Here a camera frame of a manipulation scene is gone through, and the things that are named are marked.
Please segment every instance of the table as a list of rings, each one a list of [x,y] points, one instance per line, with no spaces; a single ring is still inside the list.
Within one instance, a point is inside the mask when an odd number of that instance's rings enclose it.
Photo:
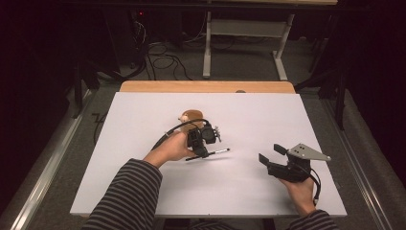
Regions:
[[[247,93],[233,93],[238,90]],[[270,140],[293,147],[301,139],[320,150],[300,95],[285,81],[126,81],[111,104],[71,214],[89,215],[120,166],[130,157],[144,157],[165,129],[178,125],[179,113],[192,106],[220,126],[223,142],[207,145],[208,151],[231,151],[161,167],[164,180],[156,216],[294,216],[293,205],[286,204],[290,199],[284,186],[267,175],[258,160],[260,152],[285,164],[285,156],[272,153]],[[319,207],[335,217],[346,215],[326,162],[312,166],[323,180]]]
[[[226,0],[222,2],[245,2],[245,3],[278,3],[278,4],[293,4],[293,5],[336,5],[337,0]],[[211,37],[212,35],[247,35],[247,36],[265,36],[275,37],[280,39],[278,51],[273,51],[273,59],[277,67],[278,75],[281,81],[287,81],[287,76],[284,71],[281,60],[282,52],[289,36],[290,28],[295,14],[290,13],[286,21],[265,22],[265,21],[246,21],[246,20],[225,20],[212,19],[212,13],[207,12],[206,23],[206,48],[203,62],[203,78],[208,79],[211,74],[212,51]]]

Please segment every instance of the person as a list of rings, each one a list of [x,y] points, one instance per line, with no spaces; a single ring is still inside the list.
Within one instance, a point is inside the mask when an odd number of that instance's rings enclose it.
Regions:
[[[195,155],[187,147],[187,134],[174,131],[143,160],[129,159],[117,172],[82,229],[151,229],[163,178],[159,168],[168,161],[191,156]],[[300,215],[291,222],[291,230],[338,229],[327,212],[316,210],[312,199],[313,181],[310,178],[303,183],[280,181]],[[221,222],[198,222],[190,229],[235,228]]]

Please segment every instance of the white tabletop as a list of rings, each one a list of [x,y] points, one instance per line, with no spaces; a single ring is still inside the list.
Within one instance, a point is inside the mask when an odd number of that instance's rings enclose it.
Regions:
[[[71,209],[89,215],[119,168],[129,159],[143,159],[165,131],[179,125],[188,109],[199,109],[223,141],[209,151],[231,151],[206,159],[168,162],[156,216],[163,218],[296,216],[284,186],[267,174],[259,153],[286,164],[274,144],[292,148],[320,146],[300,95],[272,93],[117,93]],[[326,162],[312,161],[322,179],[319,209],[345,216]]]

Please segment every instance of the striped sleeve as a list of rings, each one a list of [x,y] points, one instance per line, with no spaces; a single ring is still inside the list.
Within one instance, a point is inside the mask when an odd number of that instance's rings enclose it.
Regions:
[[[117,172],[82,229],[151,229],[162,175],[130,159]]]
[[[298,218],[290,223],[289,230],[338,230],[330,215],[317,210],[305,218]]]

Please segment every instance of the striped shirt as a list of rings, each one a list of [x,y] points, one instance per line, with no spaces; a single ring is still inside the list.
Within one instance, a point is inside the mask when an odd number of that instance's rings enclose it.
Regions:
[[[151,229],[162,175],[148,162],[130,159],[117,172],[105,195],[82,226],[86,229]],[[192,230],[233,230],[221,222],[201,222]],[[318,210],[290,225],[291,230],[338,229],[325,211]]]

